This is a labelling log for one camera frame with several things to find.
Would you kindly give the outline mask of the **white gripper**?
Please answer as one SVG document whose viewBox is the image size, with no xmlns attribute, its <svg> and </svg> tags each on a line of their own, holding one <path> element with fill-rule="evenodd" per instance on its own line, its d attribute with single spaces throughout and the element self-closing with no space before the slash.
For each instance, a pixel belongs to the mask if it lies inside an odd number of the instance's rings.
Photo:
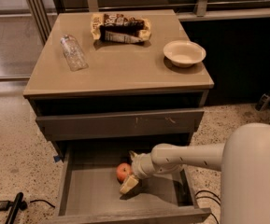
<svg viewBox="0 0 270 224">
<path fill-rule="evenodd" d="M 120 187 L 121 194 L 127 194 L 138 183 L 139 179 L 146 179 L 159 171 L 159 166 L 154 164 L 150 154 L 137 154 L 130 150 L 129 155 L 132 161 L 134 175 L 128 175 Z"/>
</svg>

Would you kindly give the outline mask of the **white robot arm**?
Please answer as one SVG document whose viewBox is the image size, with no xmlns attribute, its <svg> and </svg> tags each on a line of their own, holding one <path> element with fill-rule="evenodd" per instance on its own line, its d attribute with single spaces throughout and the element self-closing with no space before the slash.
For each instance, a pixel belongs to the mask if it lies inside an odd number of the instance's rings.
<svg viewBox="0 0 270 224">
<path fill-rule="evenodd" d="M 220 224 L 270 224 L 270 125 L 250 123 L 237 128 L 226 142 L 215 145 L 159 144 L 148 154 L 130 153 L 132 173 L 120 192 L 140 180 L 171 173 L 180 165 L 221 172 Z"/>
</svg>

